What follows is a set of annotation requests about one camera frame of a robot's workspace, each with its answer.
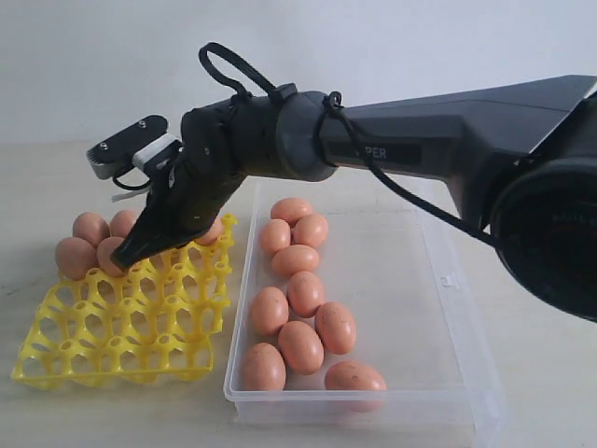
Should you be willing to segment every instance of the yellow egg tray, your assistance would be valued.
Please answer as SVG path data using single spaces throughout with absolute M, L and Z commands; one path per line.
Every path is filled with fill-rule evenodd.
M 12 371 L 14 381 L 53 389 L 70 380 L 90 387 L 121 378 L 138 384 L 170 374 L 192 381 L 214 367 L 210 336 L 230 305 L 233 215 L 210 246 L 194 242 L 135 264 L 115 278 L 91 269 L 61 276 L 35 313 Z

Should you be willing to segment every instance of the transparent plastic box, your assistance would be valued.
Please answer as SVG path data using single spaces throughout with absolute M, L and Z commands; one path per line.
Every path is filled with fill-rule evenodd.
M 399 181 L 433 201 L 430 182 Z M 326 353 L 324 366 L 314 375 L 289 373 L 284 391 L 246 391 L 240 375 L 246 350 L 260 341 L 275 343 L 253 332 L 251 300 L 263 287 L 285 290 L 286 284 L 272 273 L 258 234 L 271 206 L 291 196 L 309 200 L 328 219 L 329 236 L 318 249 L 316 273 L 326 299 L 341 301 L 352 311 L 357 341 L 349 355 Z M 446 438 L 455 433 L 454 446 L 495 446 L 506 412 L 502 388 L 445 226 L 367 172 L 338 172 L 316 184 L 260 181 L 224 384 L 238 420 L 390 426 L 421 433 L 428 428 L 442 447 L 452 446 Z M 377 369 L 388 390 L 326 391 L 326 369 L 342 359 Z M 371 399 L 381 400 L 381 408 L 347 411 L 347 401 Z

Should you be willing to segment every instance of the egg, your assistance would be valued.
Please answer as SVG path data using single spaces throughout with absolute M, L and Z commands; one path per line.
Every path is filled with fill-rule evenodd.
M 209 231 L 207 231 L 203 236 L 200 238 L 195 239 L 195 243 L 198 245 L 212 245 L 217 241 L 217 238 L 224 233 L 224 224 L 222 224 L 222 220 L 217 217 L 212 224 L 212 227 Z
M 294 320 L 285 324 L 278 334 L 278 346 L 288 367 L 299 375 L 311 375 L 324 363 L 324 346 L 305 322 Z
M 270 210 L 270 218 L 282 219 L 290 227 L 294 227 L 299 219 L 311 213 L 313 213 L 313 207 L 308 201 L 300 198 L 285 198 L 273 205 Z
M 98 267 L 95 247 L 75 236 L 64 238 L 56 245 L 54 259 L 58 270 L 75 281 L 84 278 L 89 269 Z
M 290 239 L 290 226 L 286 221 L 276 218 L 268 222 L 261 230 L 259 245 L 266 255 L 272 256 L 289 247 Z
M 286 384 L 284 360 L 270 343 L 253 345 L 244 355 L 241 371 L 248 390 L 282 390 Z
M 354 360 L 334 364 L 326 372 L 324 385 L 327 390 L 387 390 L 387 385 L 378 371 L 371 366 Z M 346 402 L 353 412 L 367 413 L 382 406 L 380 400 Z
M 100 268 L 111 277 L 121 277 L 125 274 L 116 264 L 112 262 L 110 257 L 114 250 L 122 244 L 124 238 L 119 236 L 111 236 L 103 240 L 97 246 L 97 260 Z
M 324 303 L 315 313 L 315 331 L 324 347 L 334 355 L 346 355 L 356 342 L 352 313 L 337 301 Z
M 300 317 L 313 317 L 326 300 L 324 284 L 309 271 L 301 271 L 290 277 L 286 292 L 292 311 Z
M 137 214 L 132 210 L 120 210 L 110 221 L 110 235 L 126 238 L 137 221 Z
M 286 295 L 277 287 L 264 287 L 253 299 L 249 314 L 257 334 L 275 336 L 290 315 Z
M 290 277 L 300 271 L 314 271 L 319 266 L 319 254 L 307 245 L 290 245 L 271 259 L 271 268 L 282 276 Z
M 93 247 L 110 236 L 110 228 L 100 215 L 92 212 L 81 213 L 73 222 L 73 236 L 81 238 Z
M 323 215 L 313 213 L 298 220 L 293 231 L 293 242 L 296 245 L 308 245 L 314 249 L 327 239 L 329 225 Z

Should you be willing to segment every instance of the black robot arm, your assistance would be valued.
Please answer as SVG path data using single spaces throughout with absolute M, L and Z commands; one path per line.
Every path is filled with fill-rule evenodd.
M 256 97 L 223 76 L 208 52 L 266 94 Z M 187 112 L 182 141 L 167 133 L 165 119 L 149 117 L 89 151 L 100 178 L 116 182 L 134 166 L 149 179 L 146 208 L 112 257 L 120 267 L 203 235 L 249 175 L 319 182 L 348 166 L 369 169 L 405 199 L 494 247 L 540 299 L 597 320 L 597 100 L 590 95 L 597 77 L 342 107 L 337 92 L 274 87 L 218 44 L 203 47 L 200 60 L 235 94 Z M 459 217 L 385 173 L 441 180 Z M 491 233 L 483 231 L 488 225 Z

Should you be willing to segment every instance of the white wall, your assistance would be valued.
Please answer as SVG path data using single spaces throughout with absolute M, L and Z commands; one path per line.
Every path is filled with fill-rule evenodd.
M 229 95 L 198 48 L 357 104 L 597 74 L 597 2 L 4 0 L 0 143 L 96 140 Z

